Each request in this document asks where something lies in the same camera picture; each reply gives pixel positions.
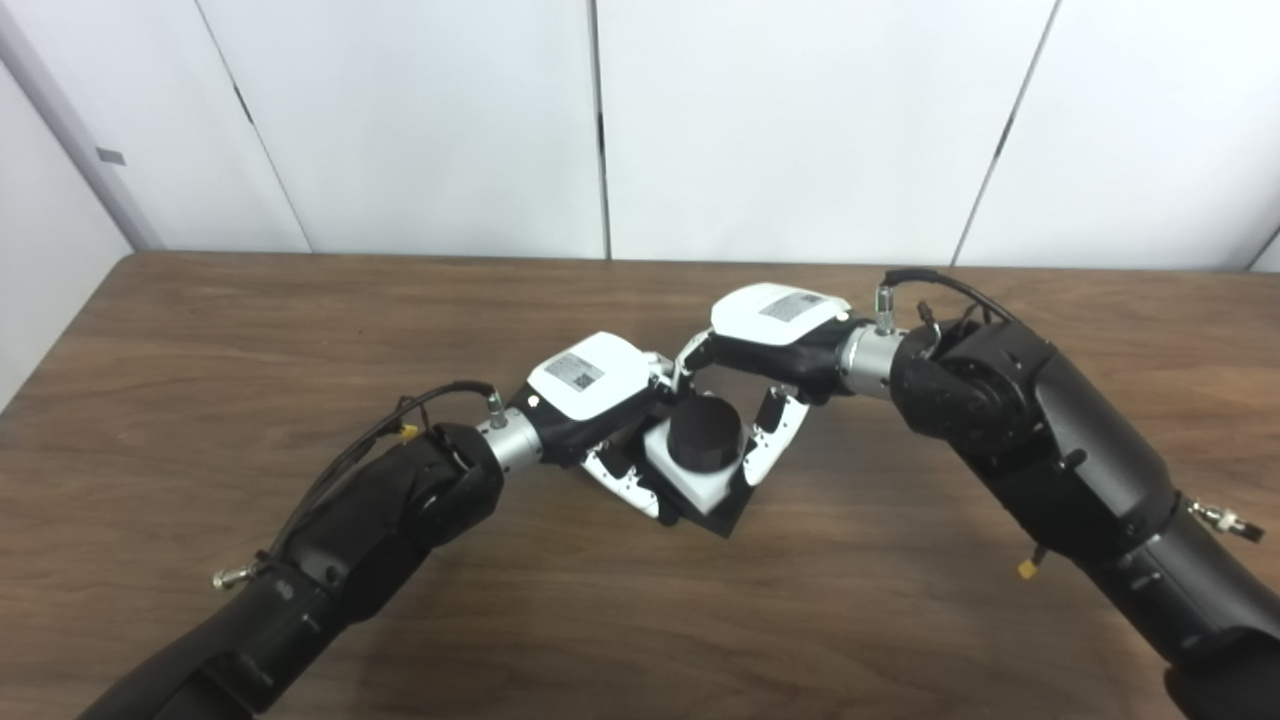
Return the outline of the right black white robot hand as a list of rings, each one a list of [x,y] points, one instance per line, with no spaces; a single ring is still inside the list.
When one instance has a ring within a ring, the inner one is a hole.
[[[708,366],[771,382],[742,456],[744,480],[755,487],[791,445],[810,407],[852,395],[840,352],[856,328],[842,299],[785,284],[750,284],[713,305],[709,329],[676,357],[671,388],[678,398],[692,395],[694,377]]]

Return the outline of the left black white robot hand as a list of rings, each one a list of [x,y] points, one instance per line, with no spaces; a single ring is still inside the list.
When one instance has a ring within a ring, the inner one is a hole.
[[[596,332],[535,366],[506,405],[507,439],[489,442],[507,471],[532,464],[580,468],[654,520],[675,516],[626,450],[671,398],[673,363],[609,332]]]

